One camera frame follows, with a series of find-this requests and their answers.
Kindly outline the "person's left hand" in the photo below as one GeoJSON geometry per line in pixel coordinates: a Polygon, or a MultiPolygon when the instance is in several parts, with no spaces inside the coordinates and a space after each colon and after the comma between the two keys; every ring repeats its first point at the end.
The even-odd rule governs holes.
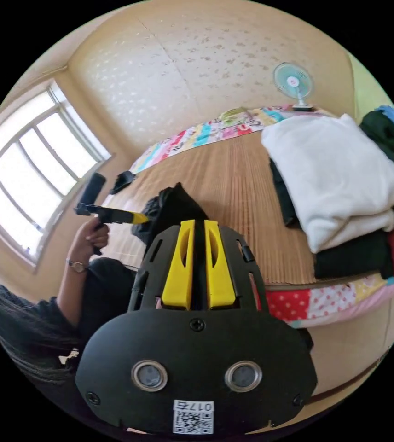
{"type": "Polygon", "coordinates": [[[94,250],[101,250],[109,241],[109,228],[97,217],[90,218],[77,231],[68,252],[70,262],[80,262],[87,265],[95,255],[94,250]]]}

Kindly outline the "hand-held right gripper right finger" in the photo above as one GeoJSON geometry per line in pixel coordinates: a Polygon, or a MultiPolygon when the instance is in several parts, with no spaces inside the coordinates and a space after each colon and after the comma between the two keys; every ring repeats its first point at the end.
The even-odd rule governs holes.
{"type": "Polygon", "coordinates": [[[231,307],[236,295],[218,223],[205,220],[204,235],[208,307],[231,307]]]}

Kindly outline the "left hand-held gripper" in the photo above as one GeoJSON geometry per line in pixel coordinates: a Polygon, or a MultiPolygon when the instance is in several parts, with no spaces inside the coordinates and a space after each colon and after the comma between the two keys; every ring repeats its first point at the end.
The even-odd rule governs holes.
{"type": "Polygon", "coordinates": [[[75,213],[82,216],[96,215],[99,218],[99,224],[94,228],[94,231],[99,230],[107,223],[140,225],[148,222],[148,217],[143,213],[130,213],[129,211],[86,203],[78,203],[75,213]]]}

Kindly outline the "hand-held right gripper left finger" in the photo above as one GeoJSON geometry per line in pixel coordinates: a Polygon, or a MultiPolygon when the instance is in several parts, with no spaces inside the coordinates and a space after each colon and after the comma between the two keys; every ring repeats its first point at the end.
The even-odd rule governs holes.
{"type": "Polygon", "coordinates": [[[170,268],[161,295],[167,308],[191,308],[195,221],[181,222],[174,246],[170,268]]]}

